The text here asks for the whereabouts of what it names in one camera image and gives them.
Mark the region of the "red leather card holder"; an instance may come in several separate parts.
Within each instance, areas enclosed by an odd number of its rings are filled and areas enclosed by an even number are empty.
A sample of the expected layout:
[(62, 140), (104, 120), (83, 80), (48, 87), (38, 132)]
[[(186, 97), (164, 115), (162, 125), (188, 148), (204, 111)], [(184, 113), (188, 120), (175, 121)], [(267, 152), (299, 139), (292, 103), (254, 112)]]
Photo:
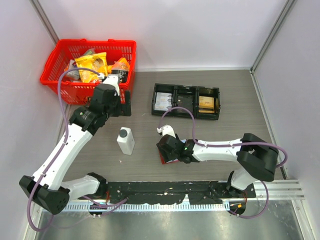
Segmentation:
[(160, 141), (156, 146), (159, 151), (161, 163), (165, 165), (179, 162), (177, 156), (183, 150), (185, 142), (185, 140), (178, 140), (173, 142)]

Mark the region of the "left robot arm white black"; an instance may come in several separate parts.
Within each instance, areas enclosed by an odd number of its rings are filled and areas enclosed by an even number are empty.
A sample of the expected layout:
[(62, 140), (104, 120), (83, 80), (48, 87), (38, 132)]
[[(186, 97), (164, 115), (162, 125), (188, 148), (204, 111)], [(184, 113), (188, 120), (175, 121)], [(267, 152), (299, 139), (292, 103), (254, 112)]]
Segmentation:
[(108, 190), (107, 180), (90, 172), (64, 182), (69, 167), (109, 117), (121, 114), (120, 89), (116, 83), (101, 83), (94, 88), (89, 105), (78, 107), (67, 129), (44, 164), (32, 175), (24, 175), (19, 185), (32, 202), (53, 215), (59, 214), (69, 201), (91, 196), (102, 199)]

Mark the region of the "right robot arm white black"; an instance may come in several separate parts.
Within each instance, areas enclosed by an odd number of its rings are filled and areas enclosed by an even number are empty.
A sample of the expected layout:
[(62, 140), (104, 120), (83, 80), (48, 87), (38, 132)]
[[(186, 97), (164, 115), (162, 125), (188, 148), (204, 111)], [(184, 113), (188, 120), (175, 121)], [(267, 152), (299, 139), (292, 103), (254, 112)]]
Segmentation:
[(246, 188), (256, 181), (273, 182), (279, 151), (251, 133), (242, 138), (207, 142), (203, 140), (180, 140), (166, 134), (156, 144), (164, 164), (179, 161), (185, 164), (206, 161), (227, 161), (240, 165), (227, 180), (226, 193), (233, 198), (240, 197)]

